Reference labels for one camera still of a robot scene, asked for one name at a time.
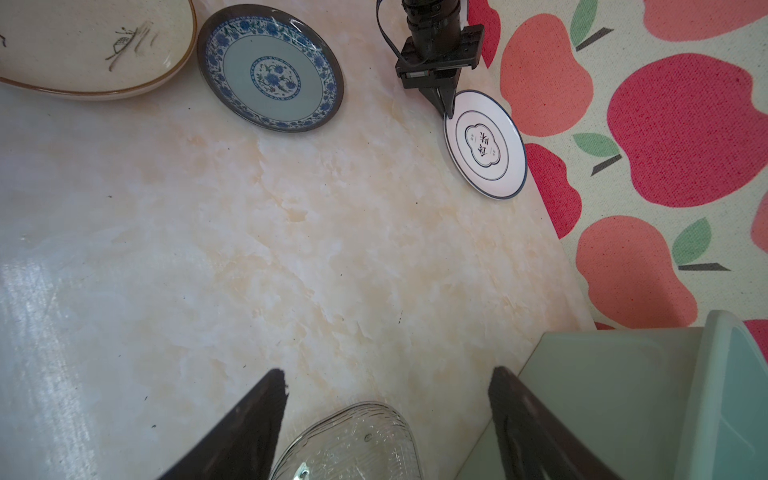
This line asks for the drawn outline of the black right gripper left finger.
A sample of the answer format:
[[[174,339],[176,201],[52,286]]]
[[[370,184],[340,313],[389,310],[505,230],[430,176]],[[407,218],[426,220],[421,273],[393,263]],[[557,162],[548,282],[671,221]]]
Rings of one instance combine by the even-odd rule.
[[[163,479],[268,479],[288,399],[285,374],[262,379]]]

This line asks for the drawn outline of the mint green plastic bin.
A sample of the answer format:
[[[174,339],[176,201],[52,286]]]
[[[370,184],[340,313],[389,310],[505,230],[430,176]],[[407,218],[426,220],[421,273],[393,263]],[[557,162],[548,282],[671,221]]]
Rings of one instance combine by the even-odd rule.
[[[547,333],[522,383],[618,477],[767,475],[767,324]],[[460,469],[508,479],[493,421]]]

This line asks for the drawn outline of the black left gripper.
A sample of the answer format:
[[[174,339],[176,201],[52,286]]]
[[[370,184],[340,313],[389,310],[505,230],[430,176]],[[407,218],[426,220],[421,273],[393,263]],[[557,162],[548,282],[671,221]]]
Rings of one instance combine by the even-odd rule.
[[[458,77],[478,66],[484,27],[462,24],[459,0],[404,0],[402,7],[410,37],[394,49],[396,73],[404,88],[419,89],[440,115],[452,118]]]

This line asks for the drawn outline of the blue floral patterned plate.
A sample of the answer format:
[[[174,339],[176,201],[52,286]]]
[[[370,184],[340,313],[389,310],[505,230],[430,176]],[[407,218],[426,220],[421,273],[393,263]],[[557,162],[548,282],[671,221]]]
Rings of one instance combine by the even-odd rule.
[[[200,29],[196,55],[215,96],[256,126],[311,131],[341,107],[344,79],[333,51],[284,11],[257,4],[223,8]]]

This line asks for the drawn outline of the clear glass square plate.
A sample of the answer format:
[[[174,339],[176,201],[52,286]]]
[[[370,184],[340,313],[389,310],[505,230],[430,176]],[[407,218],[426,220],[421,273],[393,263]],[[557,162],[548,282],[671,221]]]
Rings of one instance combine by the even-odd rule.
[[[366,401],[316,422],[273,466],[273,479],[421,479],[416,443],[393,407]]]

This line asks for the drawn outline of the cream plate brown rim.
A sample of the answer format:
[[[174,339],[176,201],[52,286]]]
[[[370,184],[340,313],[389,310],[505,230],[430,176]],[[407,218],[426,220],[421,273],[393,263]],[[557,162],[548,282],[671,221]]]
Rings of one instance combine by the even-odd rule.
[[[4,1],[1,82],[75,100],[117,100],[168,82],[190,58],[195,5]]]

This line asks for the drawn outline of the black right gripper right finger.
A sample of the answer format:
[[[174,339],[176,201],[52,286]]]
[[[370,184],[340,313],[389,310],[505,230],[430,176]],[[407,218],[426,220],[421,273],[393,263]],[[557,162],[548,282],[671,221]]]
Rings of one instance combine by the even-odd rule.
[[[494,368],[488,397],[506,478],[618,477],[508,368]]]

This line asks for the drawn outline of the white plate blue rim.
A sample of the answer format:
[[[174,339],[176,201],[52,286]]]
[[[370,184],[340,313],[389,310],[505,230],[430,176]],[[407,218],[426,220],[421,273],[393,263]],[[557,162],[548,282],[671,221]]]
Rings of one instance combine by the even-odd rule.
[[[457,93],[443,132],[454,165],[475,190],[495,200],[509,200],[522,191],[528,176],[525,145],[511,117],[492,97],[477,90]]]

